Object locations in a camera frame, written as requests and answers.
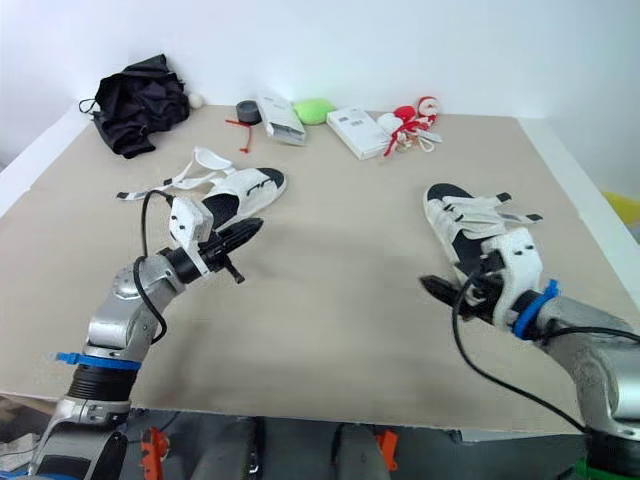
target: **green sponge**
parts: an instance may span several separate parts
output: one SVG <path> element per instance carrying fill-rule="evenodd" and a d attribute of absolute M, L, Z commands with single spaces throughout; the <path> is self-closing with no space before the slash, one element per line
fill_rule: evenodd
<path fill-rule="evenodd" d="M 312 98 L 293 104 L 298 118 L 305 125 L 320 125 L 327 121 L 327 113 L 335 110 L 334 106 L 324 98 Z"/>

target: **white ball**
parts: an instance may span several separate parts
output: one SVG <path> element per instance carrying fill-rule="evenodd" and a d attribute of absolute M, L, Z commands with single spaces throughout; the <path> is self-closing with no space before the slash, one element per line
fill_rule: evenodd
<path fill-rule="evenodd" d="M 204 105 L 204 98 L 199 93 L 189 94 L 189 106 L 193 109 L 200 108 Z"/>

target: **black bag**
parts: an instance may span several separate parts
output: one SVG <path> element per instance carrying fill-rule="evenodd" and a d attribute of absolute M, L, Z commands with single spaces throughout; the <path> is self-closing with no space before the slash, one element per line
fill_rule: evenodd
<path fill-rule="evenodd" d="M 167 68 L 164 55 L 103 78 L 94 101 L 100 105 L 100 111 L 92 112 L 100 136 L 125 158 L 155 150 L 149 134 L 170 130 L 189 116 L 184 84 Z"/>

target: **white box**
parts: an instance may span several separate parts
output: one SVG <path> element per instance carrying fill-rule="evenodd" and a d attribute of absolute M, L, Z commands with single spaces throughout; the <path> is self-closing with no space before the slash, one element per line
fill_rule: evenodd
<path fill-rule="evenodd" d="M 389 134 L 360 108 L 330 112 L 327 123 L 360 160 L 382 154 L 391 141 Z"/>
<path fill-rule="evenodd" d="M 289 100 L 263 89 L 256 103 L 268 136 L 293 145 L 304 145 L 307 132 Z"/>

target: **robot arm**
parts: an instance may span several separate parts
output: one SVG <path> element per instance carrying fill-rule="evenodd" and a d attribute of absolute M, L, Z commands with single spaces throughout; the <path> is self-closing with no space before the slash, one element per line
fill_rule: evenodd
<path fill-rule="evenodd" d="M 216 233 L 208 211 L 175 200 L 170 230 L 180 247 L 139 262 L 139 283 L 158 312 L 201 276 L 227 269 L 238 283 L 243 281 L 228 254 L 262 226 L 262 220 L 251 218 Z M 129 394 L 158 327 L 136 287 L 135 267 L 115 276 L 109 296 L 91 319 L 82 353 L 58 354 L 59 360 L 77 367 L 33 455 L 29 478 L 118 479 L 128 441 L 116 428 L 127 419 Z"/>
<path fill-rule="evenodd" d="M 543 293 L 536 291 L 542 263 L 526 229 L 485 241 L 483 252 L 481 274 L 465 297 L 470 301 L 463 302 L 461 315 L 533 340 L 550 355 L 575 383 L 586 424 L 588 466 L 640 476 L 640 343 L 632 328 L 624 320 L 560 296 L 555 285 Z M 448 305 L 466 293 L 436 276 L 421 280 Z M 602 333 L 606 329 L 615 335 Z"/>

